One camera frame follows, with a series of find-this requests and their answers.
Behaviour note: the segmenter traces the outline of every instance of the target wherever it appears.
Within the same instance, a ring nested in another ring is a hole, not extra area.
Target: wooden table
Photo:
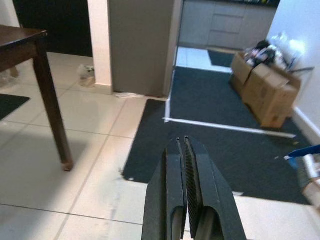
[[[33,59],[33,68],[49,118],[62,168],[71,171],[71,156],[47,57],[45,30],[0,25],[0,73]]]

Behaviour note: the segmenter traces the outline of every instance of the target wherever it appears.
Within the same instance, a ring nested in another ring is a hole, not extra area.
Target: gray cabinet
[[[229,2],[186,0],[180,46],[245,49],[264,40],[276,8]]]
[[[181,45],[195,47],[207,45],[214,9],[214,1],[184,1],[180,30]]]

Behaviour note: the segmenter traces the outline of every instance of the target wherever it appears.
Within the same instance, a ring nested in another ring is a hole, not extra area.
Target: cardboard box
[[[238,78],[239,82],[244,86],[250,77],[253,67],[249,66],[244,60],[245,53],[238,52],[234,55],[231,68],[233,74]]]
[[[242,93],[245,89],[245,86],[240,81],[240,79],[237,78],[236,75],[232,74],[229,83],[231,84],[232,88],[239,94],[239,96],[242,97]]]
[[[280,128],[291,114],[300,80],[276,66],[260,64],[246,81],[242,100],[262,127]]]

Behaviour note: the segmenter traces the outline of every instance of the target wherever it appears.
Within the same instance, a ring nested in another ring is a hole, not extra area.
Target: floor mat
[[[309,145],[301,132],[296,139],[251,134],[169,122],[162,119],[165,103],[148,100],[123,176],[148,183],[166,144],[192,136],[203,143],[232,190],[244,196],[309,204],[301,194],[297,174],[283,157]]]
[[[230,76],[229,73],[177,67],[171,95],[171,117],[289,134],[299,132],[291,119],[287,119],[280,129],[261,128],[229,84]]]
[[[230,68],[234,54],[208,50],[211,65]]]
[[[0,120],[29,101],[29,97],[0,94]]]

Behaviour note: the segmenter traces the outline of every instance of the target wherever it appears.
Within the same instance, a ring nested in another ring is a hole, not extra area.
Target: black door
[[[87,0],[13,0],[24,28],[48,31],[47,50],[92,57]]]

